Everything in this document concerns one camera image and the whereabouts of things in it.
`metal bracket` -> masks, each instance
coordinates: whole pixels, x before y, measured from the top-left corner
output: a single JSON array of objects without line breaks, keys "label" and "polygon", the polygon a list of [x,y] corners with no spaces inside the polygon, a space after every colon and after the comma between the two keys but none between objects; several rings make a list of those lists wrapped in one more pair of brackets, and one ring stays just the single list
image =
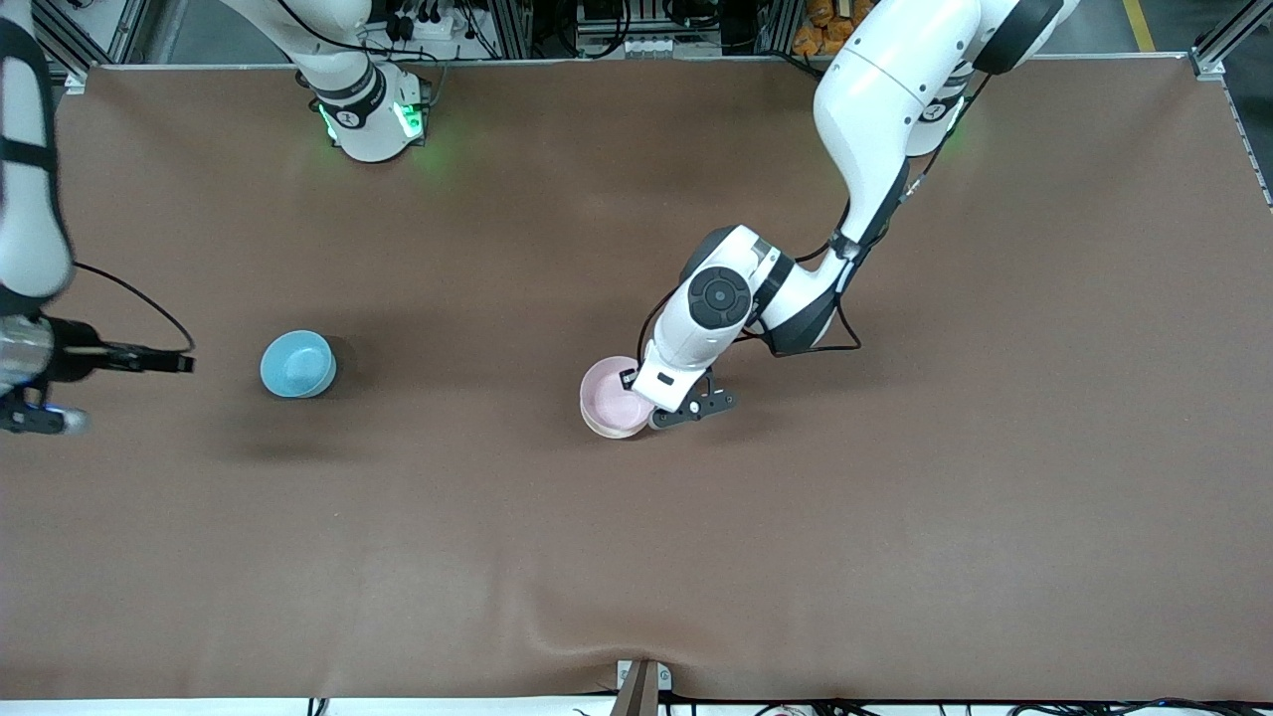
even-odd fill
[{"label": "metal bracket", "polygon": [[656,409],[649,417],[649,427],[656,431],[667,429],[681,423],[691,423],[701,420],[708,415],[715,415],[717,413],[724,413],[726,410],[733,408],[738,404],[738,396],[732,391],[723,387],[715,386],[715,380],[712,377],[712,368],[708,368],[703,377],[708,381],[708,389],[704,392],[690,391],[685,396],[685,401],[676,413],[668,413],[662,408]]},{"label": "metal bracket", "polygon": [[66,94],[84,94],[84,79],[74,73],[66,75],[66,82],[62,83],[62,89]]},{"label": "metal bracket", "polygon": [[1273,18],[1273,0],[1246,0],[1237,13],[1199,36],[1189,50],[1189,62],[1198,79],[1220,79],[1225,74],[1221,64],[1225,57],[1269,18]]},{"label": "metal bracket", "polygon": [[[672,670],[662,664],[654,664],[658,669],[658,691],[672,691]],[[631,673],[631,661],[620,661],[617,669],[617,679],[615,680],[615,688],[624,688],[624,682],[628,680],[628,674]]]},{"label": "metal bracket", "polygon": [[671,691],[672,671],[667,666],[645,660],[620,661],[619,697],[610,716],[657,716],[658,692],[663,691],[665,675],[667,691]]},{"label": "metal bracket", "polygon": [[1197,47],[1189,50],[1189,65],[1193,66],[1194,76],[1199,82],[1221,82],[1225,79],[1225,62],[1206,64],[1202,56],[1198,55]]}]

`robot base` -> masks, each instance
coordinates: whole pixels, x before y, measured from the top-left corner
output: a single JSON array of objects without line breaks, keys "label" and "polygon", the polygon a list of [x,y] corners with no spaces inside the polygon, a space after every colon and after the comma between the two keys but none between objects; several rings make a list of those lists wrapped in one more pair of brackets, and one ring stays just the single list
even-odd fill
[{"label": "robot base", "polygon": [[332,147],[364,163],[387,162],[407,147],[424,147],[433,85],[392,64],[378,64],[392,88],[360,129],[340,126],[323,112]]}]

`blue bowl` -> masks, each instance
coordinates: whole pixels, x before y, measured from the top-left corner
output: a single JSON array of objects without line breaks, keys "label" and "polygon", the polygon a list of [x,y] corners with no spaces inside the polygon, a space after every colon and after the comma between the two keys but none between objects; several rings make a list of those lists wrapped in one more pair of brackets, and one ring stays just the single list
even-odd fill
[{"label": "blue bowl", "polygon": [[314,397],[336,380],[336,357],[313,331],[283,334],[261,357],[261,382],[279,397]]}]

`brown tabletop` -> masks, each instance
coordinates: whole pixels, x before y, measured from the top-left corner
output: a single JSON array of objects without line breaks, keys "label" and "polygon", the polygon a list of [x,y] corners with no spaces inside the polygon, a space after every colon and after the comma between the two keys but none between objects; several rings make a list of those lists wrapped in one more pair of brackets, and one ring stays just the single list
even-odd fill
[{"label": "brown tabletop", "polygon": [[[1273,699],[1273,218],[1183,61],[993,82],[847,298],[736,347],[740,406],[610,442],[596,359],[708,231],[844,201],[769,62],[457,69],[359,166],[292,73],[98,70],[59,112],[80,259],[192,376],[3,437],[0,696]],[[52,310],[176,344],[83,275]],[[326,397],[257,380],[339,339]]]}]

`green led light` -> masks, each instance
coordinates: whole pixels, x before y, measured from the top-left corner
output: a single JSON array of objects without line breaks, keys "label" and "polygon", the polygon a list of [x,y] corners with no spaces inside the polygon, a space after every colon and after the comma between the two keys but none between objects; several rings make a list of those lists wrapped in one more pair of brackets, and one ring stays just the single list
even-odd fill
[{"label": "green led light", "polygon": [[421,131],[424,131],[424,121],[420,116],[419,108],[411,106],[404,107],[402,104],[395,102],[393,113],[397,115],[398,124],[402,125],[402,131],[406,132],[409,138],[415,139],[416,136],[420,136]]},{"label": "green led light", "polygon": [[330,136],[332,141],[336,141],[336,129],[331,126],[331,117],[327,116],[327,110],[323,108],[322,104],[318,106],[318,113],[322,115],[322,121],[327,125],[327,136]]}]

